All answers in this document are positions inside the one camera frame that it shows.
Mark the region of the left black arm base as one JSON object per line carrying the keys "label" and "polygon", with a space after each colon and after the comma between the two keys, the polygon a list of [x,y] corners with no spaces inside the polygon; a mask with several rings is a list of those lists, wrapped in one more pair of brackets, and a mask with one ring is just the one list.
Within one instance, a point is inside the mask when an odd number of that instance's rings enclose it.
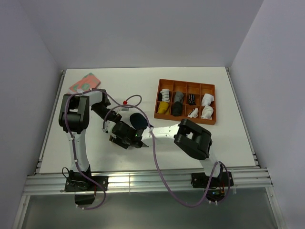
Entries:
{"label": "left black arm base", "polygon": [[[64,192],[74,193],[76,207],[95,209],[104,203],[105,193],[109,184],[108,176],[92,176],[90,167],[84,172],[84,175],[89,179],[79,172],[69,170],[67,167],[63,167],[61,173],[66,178]],[[104,193],[102,203],[95,207],[90,207],[94,203],[98,191]]]}

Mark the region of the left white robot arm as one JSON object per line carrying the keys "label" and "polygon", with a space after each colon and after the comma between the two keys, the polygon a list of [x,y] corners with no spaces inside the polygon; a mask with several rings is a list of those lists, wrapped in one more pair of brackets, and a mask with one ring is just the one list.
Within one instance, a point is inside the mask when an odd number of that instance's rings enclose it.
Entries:
{"label": "left white robot arm", "polygon": [[102,130],[112,134],[114,126],[121,116],[111,111],[110,96],[104,89],[90,89],[78,94],[65,94],[62,99],[59,125],[67,134],[71,151],[70,176],[77,173],[76,186],[81,190],[92,187],[90,163],[86,153],[85,134],[89,126],[90,110],[93,110],[103,121]]}

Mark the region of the navy blue sock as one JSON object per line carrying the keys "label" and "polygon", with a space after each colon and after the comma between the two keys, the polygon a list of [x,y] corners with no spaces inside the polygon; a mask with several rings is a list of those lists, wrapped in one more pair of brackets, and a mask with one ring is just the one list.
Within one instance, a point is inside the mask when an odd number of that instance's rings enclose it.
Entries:
{"label": "navy blue sock", "polygon": [[130,123],[135,130],[144,130],[148,127],[146,118],[140,113],[131,114]]}

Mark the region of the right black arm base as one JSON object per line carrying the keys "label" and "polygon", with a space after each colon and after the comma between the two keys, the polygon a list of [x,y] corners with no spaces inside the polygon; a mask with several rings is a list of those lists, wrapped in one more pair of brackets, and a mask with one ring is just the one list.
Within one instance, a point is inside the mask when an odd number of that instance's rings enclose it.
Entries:
{"label": "right black arm base", "polygon": [[[211,202],[220,201],[225,197],[225,188],[233,187],[234,181],[231,172],[220,173],[218,177],[212,177],[206,198]],[[209,177],[204,173],[191,173],[191,185],[193,188],[207,188]]]}

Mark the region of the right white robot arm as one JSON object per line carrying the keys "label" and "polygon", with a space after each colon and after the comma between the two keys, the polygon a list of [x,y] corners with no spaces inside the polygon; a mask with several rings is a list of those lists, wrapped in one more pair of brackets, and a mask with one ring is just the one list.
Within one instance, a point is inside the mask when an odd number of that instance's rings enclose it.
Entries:
{"label": "right white robot arm", "polygon": [[110,141],[125,149],[176,144],[189,157],[201,162],[208,184],[217,186],[223,179],[223,166],[210,151],[213,143],[211,132],[190,119],[183,119],[172,126],[148,126],[140,130],[123,121],[107,121],[105,128],[110,134]]}

